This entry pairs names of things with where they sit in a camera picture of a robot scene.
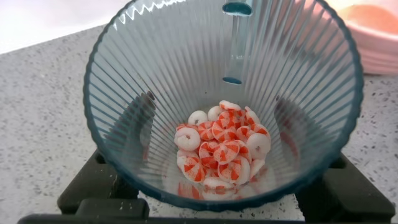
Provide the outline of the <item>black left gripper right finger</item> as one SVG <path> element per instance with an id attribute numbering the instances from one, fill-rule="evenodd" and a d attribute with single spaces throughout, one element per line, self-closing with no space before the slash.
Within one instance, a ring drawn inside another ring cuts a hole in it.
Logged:
<path id="1" fill-rule="evenodd" d="M 393 204 L 343 155 L 296 194 L 307 222 L 389 222 Z"/>

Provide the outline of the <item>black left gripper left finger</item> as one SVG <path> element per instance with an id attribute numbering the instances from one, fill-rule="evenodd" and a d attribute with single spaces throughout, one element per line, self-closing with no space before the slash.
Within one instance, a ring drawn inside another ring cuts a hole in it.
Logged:
<path id="1" fill-rule="evenodd" d="M 64 215 L 93 218 L 147 218 L 149 205 L 139 191 L 94 152 L 57 200 Z"/>

